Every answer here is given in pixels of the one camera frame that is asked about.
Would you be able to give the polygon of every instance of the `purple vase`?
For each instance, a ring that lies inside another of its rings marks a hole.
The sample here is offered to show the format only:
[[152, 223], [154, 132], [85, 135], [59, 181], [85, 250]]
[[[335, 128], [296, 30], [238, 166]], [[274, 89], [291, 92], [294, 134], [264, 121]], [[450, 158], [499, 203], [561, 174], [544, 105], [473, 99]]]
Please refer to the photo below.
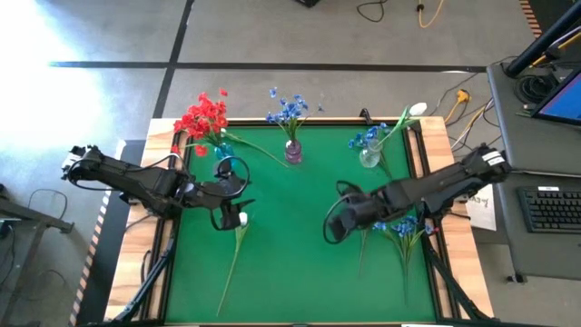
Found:
[[284, 148], [284, 157], [291, 164], [299, 164], [302, 161], [302, 146], [299, 140], [287, 142]]

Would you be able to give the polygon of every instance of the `computer monitor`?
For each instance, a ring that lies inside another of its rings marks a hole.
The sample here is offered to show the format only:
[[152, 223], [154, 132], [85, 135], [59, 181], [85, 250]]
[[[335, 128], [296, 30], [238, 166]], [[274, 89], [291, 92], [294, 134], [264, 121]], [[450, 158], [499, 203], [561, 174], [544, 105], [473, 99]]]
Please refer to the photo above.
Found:
[[539, 104], [533, 117], [581, 125], [581, 69], [575, 70], [559, 84]]

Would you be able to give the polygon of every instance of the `concrete floor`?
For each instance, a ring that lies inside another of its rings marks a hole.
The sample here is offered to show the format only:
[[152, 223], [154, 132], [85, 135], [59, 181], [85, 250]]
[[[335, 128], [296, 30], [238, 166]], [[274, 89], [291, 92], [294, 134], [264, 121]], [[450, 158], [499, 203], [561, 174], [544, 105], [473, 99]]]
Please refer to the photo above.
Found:
[[[415, 4], [392, 0], [379, 24], [358, 16], [363, 1], [321, 0], [306, 9], [291, 0], [196, 0], [184, 38], [180, 62], [452, 64], [486, 65], [517, 55], [533, 41], [518, 0], [448, 0], [433, 26], [417, 27]], [[50, 294], [40, 302], [21, 300], [13, 322], [42, 321], [63, 326], [74, 300], [102, 193], [79, 191], [60, 180], [60, 165], [73, 145], [98, 144], [113, 154], [119, 140], [143, 139], [162, 85], [163, 69], [48, 68], [48, 61], [160, 61], [172, 51], [185, 0], [38, 0], [19, 1], [3, 12], [12, 31], [2, 53], [4, 77], [0, 130], [0, 181], [10, 196], [26, 204], [37, 188], [67, 194], [64, 219], [75, 231], [49, 231], [42, 240], [34, 270], [56, 269], [56, 276], [26, 286], [26, 294]], [[431, 16], [436, 3], [426, 4]], [[370, 15], [377, 8], [366, 9]], [[407, 104], [435, 107], [442, 93], [468, 77], [455, 73], [242, 71], [178, 69], [163, 117], [178, 117], [199, 92], [230, 92], [230, 117], [264, 116], [271, 108], [267, 90], [276, 85], [317, 102], [324, 94], [327, 115], [352, 116], [367, 107], [374, 115], [399, 115]], [[463, 84], [473, 96], [468, 110], [490, 97], [485, 74]], [[438, 114], [455, 101], [451, 94]], [[491, 111], [488, 116], [496, 121]], [[458, 136], [468, 119], [452, 126]], [[497, 128], [478, 121], [468, 145], [489, 142]], [[39, 195], [33, 207], [54, 215], [60, 207]], [[13, 287], [30, 231], [16, 227], [16, 268], [6, 286]], [[9, 243], [0, 242], [0, 253]], [[506, 285], [511, 273], [505, 245], [478, 246], [497, 316], [512, 322], [561, 326], [581, 321], [581, 283], [531, 278], [526, 285]], [[7, 265], [0, 267], [0, 276]], [[7, 292], [0, 293], [0, 308]]]

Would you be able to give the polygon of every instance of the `black keyboard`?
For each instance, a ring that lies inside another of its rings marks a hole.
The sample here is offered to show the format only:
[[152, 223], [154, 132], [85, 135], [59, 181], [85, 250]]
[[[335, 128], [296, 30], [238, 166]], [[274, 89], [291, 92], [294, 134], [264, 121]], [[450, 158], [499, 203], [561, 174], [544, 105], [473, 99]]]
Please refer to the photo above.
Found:
[[518, 188], [527, 229], [532, 233], [581, 233], [581, 188]]

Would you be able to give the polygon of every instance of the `table frame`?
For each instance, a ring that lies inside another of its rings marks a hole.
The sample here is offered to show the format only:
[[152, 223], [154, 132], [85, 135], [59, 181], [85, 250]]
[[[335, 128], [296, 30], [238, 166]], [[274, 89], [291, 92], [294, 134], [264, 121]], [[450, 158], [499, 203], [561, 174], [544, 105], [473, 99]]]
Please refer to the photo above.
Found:
[[[394, 123], [397, 119], [395, 118], [389, 118], [389, 117], [380, 117], [380, 118], [374, 118], [375, 123], [378, 122], [386, 122], [386, 123]], [[232, 119], [230, 120], [231, 125], [265, 125], [264, 121], [262, 119]], [[310, 119], [307, 123], [305, 124], [315, 124], [315, 125], [322, 125], [322, 124], [348, 124], [348, 125], [354, 125], [354, 124], [360, 124], [360, 125], [365, 125], [365, 121], [362, 118], [319, 118], [319, 119]], [[430, 158], [428, 156], [428, 152], [426, 150], [426, 144], [425, 144], [425, 136], [422, 132], [422, 126], [426, 125], [428, 127], [428, 132], [430, 134], [433, 134], [436, 130], [440, 129], [439, 126], [442, 125], [443, 127], [443, 123], [441, 122], [441, 118], [423, 118], [421, 120], [421, 122], [419, 124], [415, 124], [413, 126], [413, 128], [410, 128], [409, 131], [404, 135], [404, 142], [405, 142], [405, 146], [406, 146], [406, 152], [407, 152], [407, 159], [408, 159], [408, 163], [409, 163], [409, 167], [410, 167], [410, 172], [412, 177], [420, 177], [426, 173], [429, 173], [429, 169], [432, 168], [433, 170], [436, 170], [438, 168], [441, 168], [442, 166], [445, 166], [447, 164], [441, 164], [440, 166], [435, 166], [434, 164], [430, 162]], [[184, 146], [185, 145], [185, 140], [184, 138], [180, 137], [179, 135], [174, 135], [173, 139], [172, 139], [172, 145], [180, 145], [180, 146]], [[448, 152], [449, 152], [449, 145], [448, 142], [446, 143], [446, 147], [448, 148]], [[186, 158], [189, 158], [189, 152], [191, 151], [191, 148], [187, 148], [186, 149], [186, 153], [184, 154], [184, 156]], [[179, 168], [179, 163], [176, 163], [175, 161], [170, 162], [170, 166], [175, 166], [176, 168]], [[463, 210], [463, 206], [461, 206], [460, 208], [457, 208], [457, 206], [455, 206], [455, 211], [458, 212], [464, 212]], [[454, 218], [454, 217], [450, 217], [448, 216], [447, 220], [455, 220], [456, 223], [458, 223], [458, 218]], [[169, 233], [172, 230], [176, 229], [177, 227], [174, 226], [178, 226], [178, 224], [173, 224], [172, 221], [158, 221], [155, 227], [155, 233], [154, 233], [154, 237], [153, 237], [153, 254], [152, 255], [152, 259], [150, 260], [150, 266], [152, 266], [152, 263], [154, 263], [157, 260], [157, 257], [159, 256], [161, 249], [163, 248], [163, 245], [167, 242], [168, 238], [169, 238]], [[448, 227], [446, 222], [443, 223], [440, 226], [440, 230], [442, 232], [445, 232]], [[469, 241], [474, 242], [473, 239], [471, 238], [471, 234], [470, 234], [470, 238]], [[453, 269], [454, 267], [454, 263], [450, 262], [450, 259], [448, 257], [448, 249], [447, 249], [447, 241], [444, 238], [444, 233], [439, 233], [438, 237], [431, 237], [429, 239], [432, 244], [434, 245], [434, 247], [438, 248], [439, 252], [440, 252], [440, 257], [444, 259], [444, 263], [445, 265], [450, 269]], [[446, 317], [450, 317], [451, 318], [459, 318], [460, 316], [466, 316], [465, 313], [463, 313], [461, 311], [461, 309], [458, 308], [458, 303], [456, 302], [456, 300], [453, 298], [453, 296], [451, 296], [451, 292], [449, 291], [447, 285], [444, 286], [442, 284], [441, 281], [441, 277], [439, 276], [439, 274], [437, 272], [434, 272], [433, 268], [430, 269], [431, 264], [427, 264], [427, 267], [429, 268], [429, 274], [428, 277], [430, 279], [430, 285], [432, 285], [432, 298], [434, 300], [434, 305], [435, 305], [435, 312], [437, 313], [437, 320], [439, 321], [441, 318], [446, 318]], [[168, 270], [170, 271], [172, 268], [172, 263], [169, 264], [168, 266]], [[167, 298], [168, 298], [168, 292], [170, 289], [170, 284], [171, 284], [171, 277], [169, 277], [169, 273], [165, 273], [163, 275], [163, 277], [161, 278], [159, 282], [161, 282], [161, 285], [159, 288], [154, 289], [152, 294], [150, 294], [150, 296], [148, 297], [148, 300], [146, 301], [146, 303], [144, 304], [143, 308], [144, 310], [142, 310], [140, 312], [140, 318], [141, 319], [155, 319], [155, 321], [157, 323], [161, 323], [164, 321], [165, 319], [165, 308], [167, 306]], [[491, 308], [489, 307], [489, 301], [487, 299], [487, 292], [486, 292], [486, 285], [479, 285], [479, 286], [484, 286], [484, 292], [486, 294], [486, 301], [484, 302], [484, 312], [486, 314], [491, 315]]]

